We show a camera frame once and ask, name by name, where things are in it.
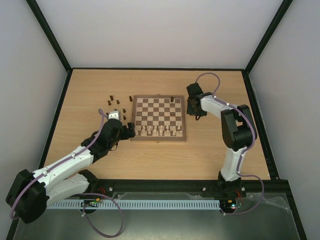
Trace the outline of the wooden chess board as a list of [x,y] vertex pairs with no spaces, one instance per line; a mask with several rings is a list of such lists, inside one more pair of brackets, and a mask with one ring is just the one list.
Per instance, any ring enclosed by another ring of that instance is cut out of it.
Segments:
[[[135,95],[133,97],[132,122],[139,136],[132,141],[140,142],[185,142],[187,140],[185,98],[182,95]],[[141,136],[142,126],[145,126],[146,136]],[[152,126],[152,136],[147,136],[148,126]],[[157,126],[158,136],[153,136],[154,126]],[[159,136],[159,127],[163,126],[163,136]],[[181,126],[183,136],[171,136],[171,127]]]

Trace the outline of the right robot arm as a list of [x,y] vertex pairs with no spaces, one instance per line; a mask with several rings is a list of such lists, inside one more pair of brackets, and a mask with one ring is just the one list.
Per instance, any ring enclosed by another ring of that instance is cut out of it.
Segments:
[[196,120],[210,113],[221,121],[222,139],[226,145],[225,161],[218,173],[217,191],[229,196],[241,187],[243,161],[257,139],[257,131],[250,108],[225,102],[211,92],[203,92],[200,85],[192,83],[186,87],[187,114]]

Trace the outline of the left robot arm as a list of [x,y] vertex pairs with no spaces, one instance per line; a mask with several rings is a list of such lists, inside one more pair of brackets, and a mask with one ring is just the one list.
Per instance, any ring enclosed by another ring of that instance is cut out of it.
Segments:
[[31,223],[52,204],[95,190],[96,177],[83,168],[105,157],[119,141],[135,137],[135,124],[123,124],[119,111],[108,115],[102,109],[98,112],[99,130],[75,150],[46,167],[34,171],[24,169],[16,175],[5,199],[11,208],[11,219]]

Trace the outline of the black aluminium frame rail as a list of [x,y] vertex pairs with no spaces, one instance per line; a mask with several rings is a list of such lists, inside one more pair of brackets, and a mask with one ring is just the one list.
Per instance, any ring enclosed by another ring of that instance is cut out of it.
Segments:
[[237,193],[284,193],[292,195],[287,180],[236,180],[224,183],[222,180],[124,180],[98,179],[90,184],[86,193],[104,193],[107,196],[122,193],[187,193],[202,197],[235,197]]

